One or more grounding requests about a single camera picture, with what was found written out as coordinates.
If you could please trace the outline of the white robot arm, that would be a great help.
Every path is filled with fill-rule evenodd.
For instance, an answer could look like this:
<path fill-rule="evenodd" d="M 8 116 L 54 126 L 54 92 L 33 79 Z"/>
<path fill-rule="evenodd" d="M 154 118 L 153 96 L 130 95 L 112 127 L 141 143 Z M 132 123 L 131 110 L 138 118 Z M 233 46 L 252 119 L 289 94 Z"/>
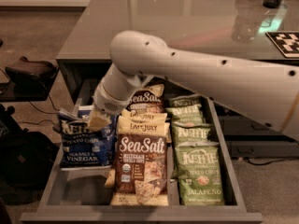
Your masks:
<path fill-rule="evenodd" d="M 159 37 L 124 31 L 111 41 L 112 65 L 94 106 L 119 114 L 153 77 L 198 93 L 299 140 L 299 68 L 169 48 Z"/>

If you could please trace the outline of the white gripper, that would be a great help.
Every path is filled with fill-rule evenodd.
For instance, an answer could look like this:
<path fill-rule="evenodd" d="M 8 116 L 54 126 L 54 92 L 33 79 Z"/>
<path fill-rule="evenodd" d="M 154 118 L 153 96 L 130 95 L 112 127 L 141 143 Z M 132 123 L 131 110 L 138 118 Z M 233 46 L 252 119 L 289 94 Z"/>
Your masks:
<path fill-rule="evenodd" d="M 98 110 L 93 109 L 91 111 L 88 117 L 88 127 L 95 132 L 111 123 L 110 115 L 120 114 L 127 106 L 125 101 L 118 100 L 109 95 L 101 84 L 94 91 L 93 104 Z"/>

